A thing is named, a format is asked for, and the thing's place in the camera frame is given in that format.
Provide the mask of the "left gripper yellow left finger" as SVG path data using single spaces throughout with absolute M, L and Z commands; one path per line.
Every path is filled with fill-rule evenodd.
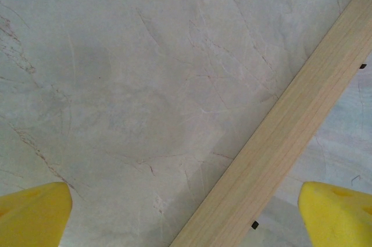
M 64 182 L 1 196 L 1 246 L 58 246 L 71 210 Z

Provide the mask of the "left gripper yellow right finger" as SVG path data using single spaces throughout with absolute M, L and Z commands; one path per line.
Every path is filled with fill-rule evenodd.
M 298 208 L 313 246 L 371 246 L 370 194 L 305 182 Z

